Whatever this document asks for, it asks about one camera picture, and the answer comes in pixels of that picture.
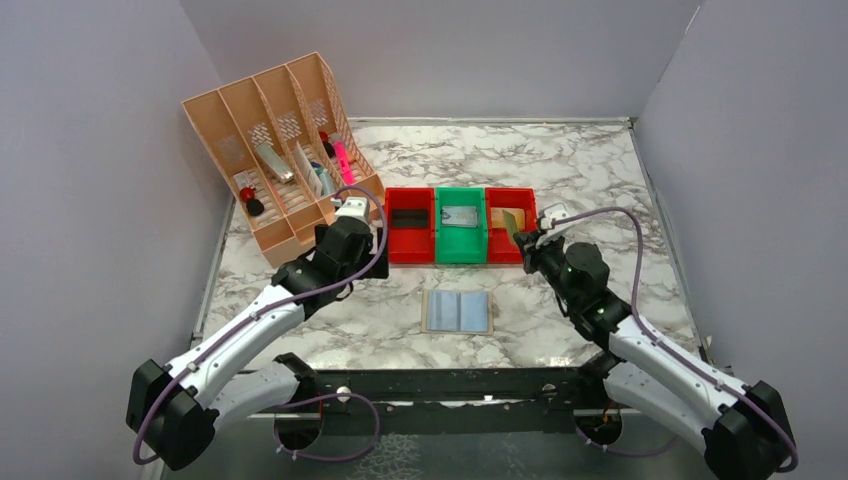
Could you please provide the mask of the gold credit card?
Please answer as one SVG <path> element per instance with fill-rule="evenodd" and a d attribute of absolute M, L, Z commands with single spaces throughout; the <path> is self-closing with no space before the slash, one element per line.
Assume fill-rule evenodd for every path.
<path fill-rule="evenodd" d="M 503 209 L 502 223 L 504 229 L 510 234 L 520 232 L 524 228 L 524 211 L 520 209 Z"/>

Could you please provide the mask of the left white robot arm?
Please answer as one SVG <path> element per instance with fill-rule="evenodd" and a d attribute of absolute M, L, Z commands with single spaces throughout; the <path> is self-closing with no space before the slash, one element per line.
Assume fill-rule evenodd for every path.
<path fill-rule="evenodd" d="M 315 371 L 295 354 L 242 370 L 275 339 L 344 300 L 356 281 L 387 278 L 388 239 L 371 227 L 371 214 L 384 218 L 385 210 L 371 192 L 347 191 L 347 198 L 334 195 L 334 219 L 316 226 L 315 246 L 280 266 L 242 312 L 165 364 L 147 360 L 135 370 L 126 412 L 135 464 L 162 461 L 180 470 L 234 422 L 271 407 L 317 408 L 325 401 Z"/>

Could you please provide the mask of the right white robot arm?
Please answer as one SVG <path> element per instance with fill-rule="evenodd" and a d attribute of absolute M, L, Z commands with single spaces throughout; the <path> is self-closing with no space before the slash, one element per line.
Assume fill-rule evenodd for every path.
<path fill-rule="evenodd" d="M 532 231 L 503 215 L 523 269 L 540 274 L 561 313 L 603 351 L 600 377 L 607 397 L 676 434 L 703 456 L 719 479 L 767 479 L 800 463 L 781 394 L 765 381 L 745 382 L 666 337 L 637 308 L 637 265 L 629 300 L 608 286 L 610 267 L 592 243 L 566 244 L 578 221 L 556 204 L 539 213 Z"/>

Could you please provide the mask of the beige card holder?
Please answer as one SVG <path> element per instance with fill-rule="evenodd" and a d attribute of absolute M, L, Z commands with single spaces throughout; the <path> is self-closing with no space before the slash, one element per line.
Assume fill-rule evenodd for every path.
<path fill-rule="evenodd" d="M 489 336 L 494 333 L 493 296 L 488 291 L 426 290 L 421 331 Z"/>

